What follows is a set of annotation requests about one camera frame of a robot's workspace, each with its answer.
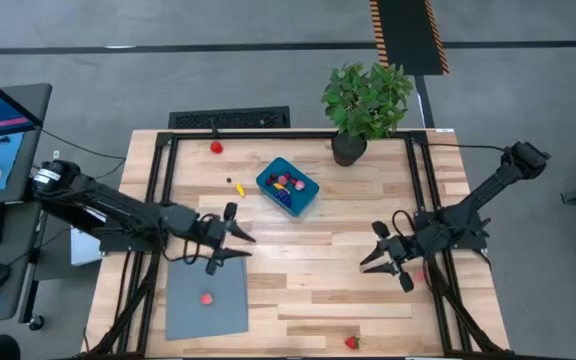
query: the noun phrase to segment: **gray mat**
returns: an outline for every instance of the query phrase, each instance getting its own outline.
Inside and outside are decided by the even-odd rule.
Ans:
[[[246,260],[227,260],[213,276],[206,274],[206,263],[168,264],[166,340],[248,331]],[[201,304],[205,293],[212,295],[211,305]]]

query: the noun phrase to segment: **potted plant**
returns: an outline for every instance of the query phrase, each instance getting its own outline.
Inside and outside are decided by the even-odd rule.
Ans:
[[[326,115],[339,129],[332,138],[337,164],[352,165],[366,151],[368,140],[388,137],[408,110],[406,98],[412,84],[403,66],[374,64],[363,72],[356,63],[333,69],[322,103]]]

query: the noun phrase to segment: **gray floor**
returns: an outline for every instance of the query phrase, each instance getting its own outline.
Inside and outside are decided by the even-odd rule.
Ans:
[[[576,1],[432,1],[444,41],[576,40]],[[174,45],[372,39],[367,1],[357,0],[0,0],[0,47]],[[546,172],[518,184],[482,213],[493,218],[490,257],[510,343],[518,352],[576,358],[576,206],[559,193],[576,186],[576,49],[447,50],[451,74],[426,77],[437,127],[462,143],[529,140],[548,151]],[[0,86],[54,86],[47,129],[124,154],[130,132],[164,128],[170,111],[290,106],[293,126],[324,127],[319,104],[330,68],[372,62],[374,51],[0,55]],[[416,99],[403,127],[421,127]],[[99,174],[106,160],[42,138],[36,161],[52,156]],[[464,150],[478,184],[498,154]],[[119,174],[106,180],[116,186]],[[49,323],[29,332],[13,320],[24,359],[77,353],[96,268],[42,283],[38,311]],[[57,314],[59,306],[70,312]]]

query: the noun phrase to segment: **blue plastic bin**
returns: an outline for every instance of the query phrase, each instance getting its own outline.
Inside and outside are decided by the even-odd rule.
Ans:
[[[285,188],[290,191],[290,200],[292,202],[291,207],[285,206],[279,199],[275,197],[277,189],[270,184],[266,185],[266,179],[270,177],[270,174],[275,173],[277,177],[289,172],[291,177],[297,180],[301,180],[306,185],[303,190],[297,191],[295,187],[288,183]],[[301,213],[310,205],[310,203],[315,199],[317,193],[319,192],[319,185],[312,181],[308,176],[304,175],[286,159],[278,157],[273,160],[264,171],[257,176],[257,186],[263,191],[264,194],[268,195],[277,205],[281,206],[286,212],[292,216],[299,216]]]

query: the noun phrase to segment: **wooden tabletop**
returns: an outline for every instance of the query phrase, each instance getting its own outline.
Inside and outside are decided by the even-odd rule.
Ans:
[[[150,130],[133,132],[120,191],[136,199],[145,198],[156,135],[157,131]],[[452,132],[429,130],[428,139],[430,143],[456,143]],[[221,143],[224,152],[220,155],[210,152],[210,141],[179,143],[171,200],[201,214],[220,214],[229,201],[239,204],[237,220],[257,243],[249,245],[228,237],[226,245],[253,254],[246,260],[249,331],[166,341],[168,264],[162,260],[147,357],[441,354],[433,300],[423,280],[420,259],[406,264],[415,281],[415,289],[407,294],[396,278],[363,274],[359,267],[376,244],[371,223],[381,220],[392,229],[390,217],[395,210],[416,210],[403,141],[371,141],[366,153],[347,168],[334,163],[329,140]],[[431,153],[442,204],[459,202],[469,193],[459,149],[437,146],[431,147]],[[427,190],[420,154],[417,151],[422,185]],[[316,200],[300,218],[286,214],[262,195],[255,183],[256,176],[278,156],[320,185]],[[162,161],[156,199],[161,193],[165,163]],[[240,182],[246,197],[240,198],[226,178]],[[431,204],[427,191],[425,197]],[[398,219],[397,225],[409,232],[405,219]],[[180,254],[181,244],[171,239],[169,254]],[[102,261],[87,326],[91,345],[113,323],[124,256],[111,254]],[[507,347],[488,266],[471,251],[454,251],[454,257],[465,306],[493,341]],[[454,315],[449,305],[446,308],[453,346],[458,348]],[[136,347],[140,315],[138,309],[129,349]],[[359,352],[344,346],[344,339],[352,335],[361,337]]]

